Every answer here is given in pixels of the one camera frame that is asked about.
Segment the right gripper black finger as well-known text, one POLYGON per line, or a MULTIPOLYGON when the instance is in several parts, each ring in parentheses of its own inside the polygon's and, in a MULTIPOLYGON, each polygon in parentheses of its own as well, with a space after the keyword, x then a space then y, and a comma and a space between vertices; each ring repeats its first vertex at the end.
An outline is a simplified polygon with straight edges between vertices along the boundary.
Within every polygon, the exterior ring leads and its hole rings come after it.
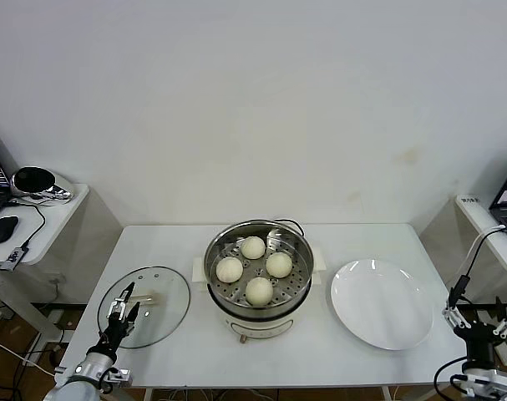
POLYGON ((496 311, 496 319, 497 324, 493 330, 493 334, 496 337, 506 337, 507 336, 507 312, 506 305, 502 303, 498 296, 495 297, 495 311, 496 311))
POLYGON ((467 321, 457 308, 459 298, 454 294, 449 294, 443 309, 443 317, 452 330, 465 329, 467 321))

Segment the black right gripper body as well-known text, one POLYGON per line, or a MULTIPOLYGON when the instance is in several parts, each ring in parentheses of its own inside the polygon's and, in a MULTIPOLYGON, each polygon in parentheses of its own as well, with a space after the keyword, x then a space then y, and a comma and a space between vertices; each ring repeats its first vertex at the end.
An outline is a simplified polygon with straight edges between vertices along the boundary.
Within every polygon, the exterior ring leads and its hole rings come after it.
POLYGON ((504 342, 495 334, 496 327, 482 322, 471 323, 470 327, 455 328, 455 335, 461 338, 466 346, 467 361, 463 368, 495 368, 494 348, 504 342))

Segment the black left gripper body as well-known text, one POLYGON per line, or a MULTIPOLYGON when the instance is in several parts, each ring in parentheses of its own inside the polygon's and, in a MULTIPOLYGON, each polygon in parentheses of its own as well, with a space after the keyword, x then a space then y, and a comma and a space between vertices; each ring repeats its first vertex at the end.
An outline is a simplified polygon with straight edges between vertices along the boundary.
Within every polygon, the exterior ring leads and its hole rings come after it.
POLYGON ((134 320, 131 316, 121 317, 119 312, 112 312, 108 317, 108 326, 100 334, 97 345, 106 349, 118 349, 133 328, 134 320))

